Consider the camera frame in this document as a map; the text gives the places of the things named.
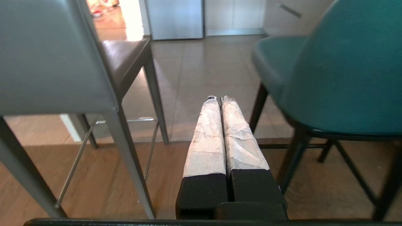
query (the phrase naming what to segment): black metal chair leg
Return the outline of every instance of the black metal chair leg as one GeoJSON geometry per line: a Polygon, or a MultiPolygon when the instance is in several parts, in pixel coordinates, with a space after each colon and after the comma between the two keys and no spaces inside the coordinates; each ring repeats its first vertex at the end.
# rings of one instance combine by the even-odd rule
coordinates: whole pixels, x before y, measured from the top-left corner
{"type": "Polygon", "coordinates": [[[373,220],[384,220],[395,195],[402,185],[402,150],[398,151],[394,158],[394,164],[388,172],[388,176],[381,192],[381,196],[375,206],[373,220]]]}
{"type": "Polygon", "coordinates": [[[304,132],[295,129],[290,147],[286,152],[285,159],[282,162],[281,169],[277,175],[277,182],[281,187],[281,191],[285,194],[290,180],[302,159],[304,150],[308,145],[311,137],[307,136],[304,132]]]}
{"type": "MultiPolygon", "coordinates": [[[[89,130],[89,123],[88,119],[86,118],[85,114],[79,114],[77,115],[78,120],[80,121],[80,124],[85,128],[85,132],[89,130]]],[[[91,132],[91,135],[89,135],[89,142],[91,143],[92,147],[94,149],[98,149],[98,144],[96,143],[94,134],[91,132]]]]}
{"type": "Polygon", "coordinates": [[[267,89],[262,83],[260,83],[260,88],[258,89],[257,97],[255,98],[254,107],[250,118],[250,129],[252,133],[254,133],[255,128],[257,127],[257,123],[260,119],[261,112],[263,111],[267,96],[267,89]]]}
{"type": "Polygon", "coordinates": [[[332,140],[327,140],[327,142],[325,143],[325,148],[322,149],[322,152],[320,154],[320,156],[318,157],[318,162],[323,163],[329,153],[329,150],[331,150],[332,145],[334,144],[334,142],[332,140]]]}

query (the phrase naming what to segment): stainless steel refrigerator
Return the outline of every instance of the stainless steel refrigerator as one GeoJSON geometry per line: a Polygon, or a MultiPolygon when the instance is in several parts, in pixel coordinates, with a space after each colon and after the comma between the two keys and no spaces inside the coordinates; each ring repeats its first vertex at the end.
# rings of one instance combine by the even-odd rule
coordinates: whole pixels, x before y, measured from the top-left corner
{"type": "Polygon", "coordinates": [[[203,0],[146,0],[153,40],[204,37],[203,0]]]}

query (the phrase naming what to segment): stool leg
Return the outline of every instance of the stool leg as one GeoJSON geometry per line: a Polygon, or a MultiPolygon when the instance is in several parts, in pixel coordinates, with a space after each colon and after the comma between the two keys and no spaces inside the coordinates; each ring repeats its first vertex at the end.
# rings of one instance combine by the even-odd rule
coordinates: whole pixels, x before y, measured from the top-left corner
{"type": "Polygon", "coordinates": [[[144,65],[145,75],[148,81],[148,87],[151,93],[152,102],[154,103],[156,117],[158,118],[160,132],[165,144],[169,144],[168,132],[166,129],[165,115],[163,113],[162,100],[160,98],[158,79],[156,77],[154,59],[151,57],[144,65]]]}
{"type": "MultiPolygon", "coordinates": [[[[90,126],[89,126],[88,119],[86,118],[85,114],[79,114],[79,115],[77,115],[77,118],[80,121],[80,124],[84,127],[85,132],[88,131],[90,126]]],[[[92,132],[89,135],[89,142],[91,143],[91,145],[94,149],[99,148],[98,144],[96,143],[94,134],[92,132]]]]}
{"type": "Polygon", "coordinates": [[[287,187],[290,184],[290,180],[302,159],[304,150],[308,145],[311,138],[305,133],[295,129],[290,147],[286,152],[285,158],[282,162],[281,169],[277,175],[277,182],[281,186],[281,191],[285,194],[287,187]]]}
{"type": "Polygon", "coordinates": [[[325,143],[325,148],[322,150],[320,156],[318,157],[318,162],[323,163],[329,153],[329,150],[331,150],[332,145],[334,142],[332,140],[327,140],[325,143]]]}
{"type": "Polygon", "coordinates": [[[155,219],[154,209],[148,194],[147,185],[145,184],[130,130],[121,106],[119,106],[119,109],[120,110],[116,112],[104,113],[103,117],[105,118],[113,140],[119,149],[121,158],[131,175],[131,179],[134,182],[139,199],[144,206],[148,218],[155,219]]]}
{"type": "Polygon", "coordinates": [[[260,88],[258,89],[257,97],[255,98],[254,107],[252,109],[250,118],[250,129],[254,133],[257,127],[258,120],[260,119],[261,112],[263,111],[265,101],[267,100],[268,91],[265,86],[260,83],[260,88]]]}
{"type": "Polygon", "coordinates": [[[0,161],[50,217],[67,217],[61,207],[55,207],[56,197],[2,117],[0,117],[0,161]]]}
{"type": "Polygon", "coordinates": [[[402,150],[399,150],[394,157],[388,176],[381,192],[380,198],[375,206],[373,220],[384,220],[400,186],[402,184],[402,150]]]}

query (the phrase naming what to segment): stool seat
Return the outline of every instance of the stool seat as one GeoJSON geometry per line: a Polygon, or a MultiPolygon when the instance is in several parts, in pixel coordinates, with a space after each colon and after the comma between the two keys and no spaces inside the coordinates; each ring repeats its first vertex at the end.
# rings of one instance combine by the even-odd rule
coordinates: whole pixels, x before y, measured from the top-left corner
{"type": "Polygon", "coordinates": [[[269,37],[254,45],[252,61],[276,104],[305,40],[304,36],[269,37]]]}
{"type": "Polygon", "coordinates": [[[114,83],[124,95],[150,56],[150,39],[102,42],[114,83]]]}

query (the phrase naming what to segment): teal chair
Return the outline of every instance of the teal chair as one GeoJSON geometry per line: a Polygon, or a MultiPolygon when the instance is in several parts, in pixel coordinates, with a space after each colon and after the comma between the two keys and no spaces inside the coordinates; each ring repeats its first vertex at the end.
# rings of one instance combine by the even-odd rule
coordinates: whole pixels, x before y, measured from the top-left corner
{"type": "Polygon", "coordinates": [[[260,145],[288,148],[277,176],[282,192],[306,148],[323,148],[323,162],[335,145],[375,205],[373,219],[382,220],[401,185],[402,152],[376,198],[339,140],[402,138],[402,1],[335,1],[309,36],[262,39],[252,60],[261,84],[251,130],[268,94],[294,128],[290,145],[260,145]]]}

